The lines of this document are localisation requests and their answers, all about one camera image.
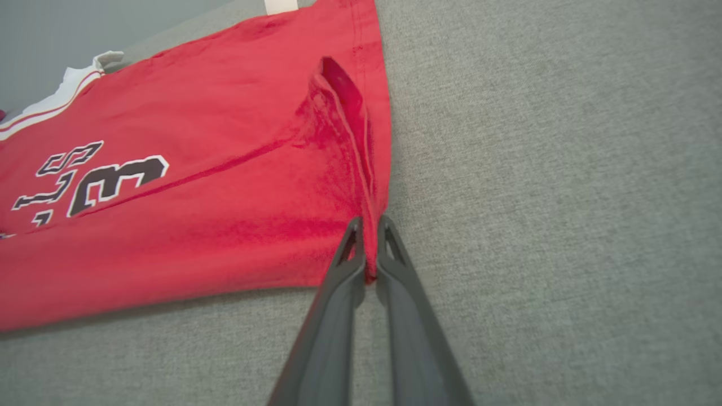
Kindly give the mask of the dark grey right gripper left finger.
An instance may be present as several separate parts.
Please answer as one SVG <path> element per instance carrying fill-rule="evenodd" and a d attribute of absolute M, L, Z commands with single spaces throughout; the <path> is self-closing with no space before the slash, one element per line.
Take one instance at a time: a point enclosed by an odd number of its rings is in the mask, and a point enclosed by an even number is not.
<path fill-rule="evenodd" d="M 364 299 L 363 219 L 346 227 L 269 405 L 348 405 L 354 311 Z"/>

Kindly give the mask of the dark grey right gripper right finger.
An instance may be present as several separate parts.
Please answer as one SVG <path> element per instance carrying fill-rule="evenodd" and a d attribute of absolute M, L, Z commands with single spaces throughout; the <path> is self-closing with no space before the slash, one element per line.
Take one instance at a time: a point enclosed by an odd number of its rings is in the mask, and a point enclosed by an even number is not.
<path fill-rule="evenodd" d="M 388 316 L 394 405 L 474 400 L 392 219 L 377 226 L 377 296 Z"/>

